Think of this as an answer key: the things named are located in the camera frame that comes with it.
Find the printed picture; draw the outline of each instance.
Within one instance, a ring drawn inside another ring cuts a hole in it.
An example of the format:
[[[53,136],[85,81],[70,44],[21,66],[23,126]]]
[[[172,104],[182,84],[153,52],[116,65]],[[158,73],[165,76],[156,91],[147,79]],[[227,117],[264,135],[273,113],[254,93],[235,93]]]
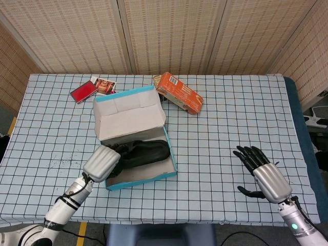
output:
[[[103,78],[92,77],[91,81],[98,88],[98,93],[102,95],[109,95],[113,91],[116,82]]]

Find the grid tablecloth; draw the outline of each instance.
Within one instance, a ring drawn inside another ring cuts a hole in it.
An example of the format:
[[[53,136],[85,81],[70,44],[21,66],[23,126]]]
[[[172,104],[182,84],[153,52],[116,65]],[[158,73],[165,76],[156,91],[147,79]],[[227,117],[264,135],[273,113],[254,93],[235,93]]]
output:
[[[100,144],[94,132],[95,96],[78,105],[70,92],[91,76],[117,81],[118,92],[152,83],[147,75],[31,75],[0,166],[0,226],[43,221],[56,197],[81,176]],[[72,220],[282,225],[277,205],[237,190],[239,185],[257,187],[232,151],[237,145],[254,145],[280,161],[293,194],[319,222],[283,77],[179,78],[204,97],[204,105],[198,115],[190,115],[171,102],[162,103],[177,176],[111,192],[104,183],[95,184]]]

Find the barcode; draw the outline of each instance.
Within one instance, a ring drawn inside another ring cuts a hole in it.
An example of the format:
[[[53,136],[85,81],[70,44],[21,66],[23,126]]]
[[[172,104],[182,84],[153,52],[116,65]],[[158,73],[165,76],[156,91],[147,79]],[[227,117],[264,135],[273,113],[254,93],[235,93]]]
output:
[[[172,76],[170,77],[170,81],[175,85],[178,83],[178,80],[173,78]]]

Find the green indicator light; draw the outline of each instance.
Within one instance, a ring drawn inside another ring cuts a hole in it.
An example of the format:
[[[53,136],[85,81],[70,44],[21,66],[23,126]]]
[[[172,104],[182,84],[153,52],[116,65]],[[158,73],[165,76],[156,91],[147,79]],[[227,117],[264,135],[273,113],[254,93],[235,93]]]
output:
[[[296,224],[292,224],[292,228],[293,228],[294,230],[297,230],[298,226],[297,226]]]

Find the woven wall panel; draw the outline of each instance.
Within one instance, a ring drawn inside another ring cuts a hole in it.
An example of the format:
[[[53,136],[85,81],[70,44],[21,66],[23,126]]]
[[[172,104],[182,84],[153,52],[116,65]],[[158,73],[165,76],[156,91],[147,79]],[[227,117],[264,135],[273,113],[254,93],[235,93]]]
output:
[[[30,74],[41,72],[0,23],[0,104],[17,115]]]
[[[295,81],[303,109],[328,87],[327,30],[328,1],[322,0],[293,34],[277,63],[269,69],[270,73],[281,73]]]
[[[0,9],[48,72],[128,72],[109,0],[3,0]]]
[[[263,74],[313,0],[228,1],[208,74]]]
[[[203,73],[222,2],[126,0],[137,73]]]

